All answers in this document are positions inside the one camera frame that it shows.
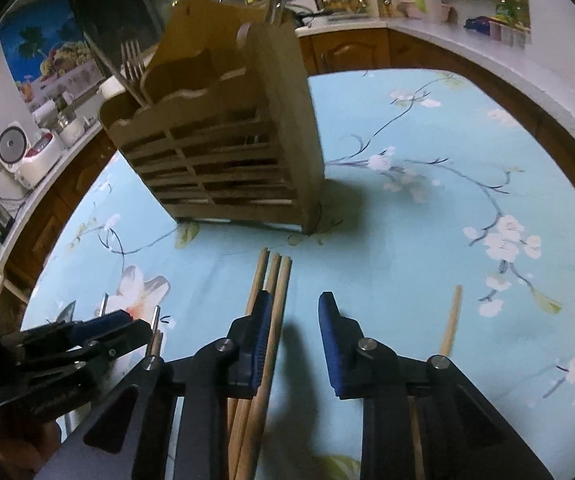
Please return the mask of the person's left hand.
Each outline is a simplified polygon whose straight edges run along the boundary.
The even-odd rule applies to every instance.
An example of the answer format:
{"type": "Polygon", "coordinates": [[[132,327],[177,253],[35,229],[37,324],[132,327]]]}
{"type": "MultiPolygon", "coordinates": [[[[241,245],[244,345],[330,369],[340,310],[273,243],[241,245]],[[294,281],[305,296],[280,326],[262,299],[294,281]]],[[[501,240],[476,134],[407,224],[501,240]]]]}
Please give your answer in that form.
{"type": "Polygon", "coordinates": [[[56,422],[42,425],[34,442],[0,436],[0,466],[11,479],[32,479],[58,450],[61,437],[56,422]]]}

